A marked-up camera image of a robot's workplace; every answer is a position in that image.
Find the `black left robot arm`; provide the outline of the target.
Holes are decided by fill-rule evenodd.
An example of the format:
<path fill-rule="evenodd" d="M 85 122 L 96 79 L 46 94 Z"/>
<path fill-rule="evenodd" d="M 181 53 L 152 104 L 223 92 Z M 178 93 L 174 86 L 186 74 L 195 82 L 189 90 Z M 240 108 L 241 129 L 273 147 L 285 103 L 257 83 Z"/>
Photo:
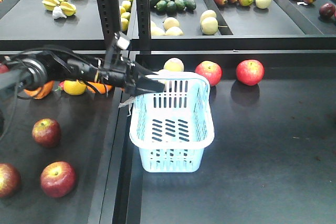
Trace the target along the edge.
<path fill-rule="evenodd" d="M 49 81 L 79 80 L 101 82 L 123 88 L 133 97 L 163 92 L 165 85 L 148 76 L 152 71 L 124 58 L 111 47 L 104 58 L 77 54 L 62 47 L 28 49 L 3 62 L 9 71 L 1 74 L 1 100 L 18 92 L 35 90 Z"/>

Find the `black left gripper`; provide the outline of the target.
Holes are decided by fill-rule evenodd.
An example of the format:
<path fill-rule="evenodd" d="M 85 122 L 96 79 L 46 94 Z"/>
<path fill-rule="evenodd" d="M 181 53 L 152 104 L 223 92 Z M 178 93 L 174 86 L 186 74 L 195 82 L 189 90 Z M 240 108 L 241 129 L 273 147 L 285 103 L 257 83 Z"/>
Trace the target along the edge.
<path fill-rule="evenodd" d="M 163 92 L 165 84 L 147 77 L 140 77 L 153 74 L 158 75 L 137 62 L 115 60 L 109 68 L 99 68 L 96 79 L 103 84 L 122 88 L 131 95 Z"/>

